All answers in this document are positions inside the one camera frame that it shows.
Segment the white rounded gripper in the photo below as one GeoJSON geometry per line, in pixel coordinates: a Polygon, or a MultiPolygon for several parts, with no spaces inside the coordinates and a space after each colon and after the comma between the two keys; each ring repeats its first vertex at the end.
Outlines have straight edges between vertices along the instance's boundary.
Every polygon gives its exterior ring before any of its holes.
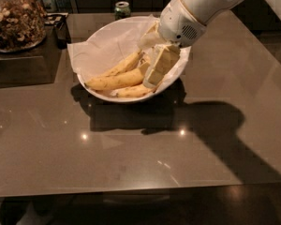
{"type": "Polygon", "coordinates": [[[141,36],[138,47],[152,49],[150,66],[146,70],[142,84],[153,89],[161,83],[164,76],[180,59],[180,48],[192,46],[206,31],[185,7],[183,0],[171,0],[163,9],[160,21],[154,22],[141,36]]]}

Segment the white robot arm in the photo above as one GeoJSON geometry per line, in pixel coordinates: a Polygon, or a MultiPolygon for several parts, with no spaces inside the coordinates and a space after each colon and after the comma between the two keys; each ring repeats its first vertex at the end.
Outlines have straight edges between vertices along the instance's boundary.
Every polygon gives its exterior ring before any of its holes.
{"type": "MultiPolygon", "coordinates": [[[[244,0],[170,0],[156,25],[140,39],[139,46],[153,48],[151,66],[143,85],[155,88],[177,63],[172,48],[193,45],[206,31],[207,25],[221,12],[230,10],[244,0]]],[[[265,0],[281,21],[281,0],[265,0]]]]}

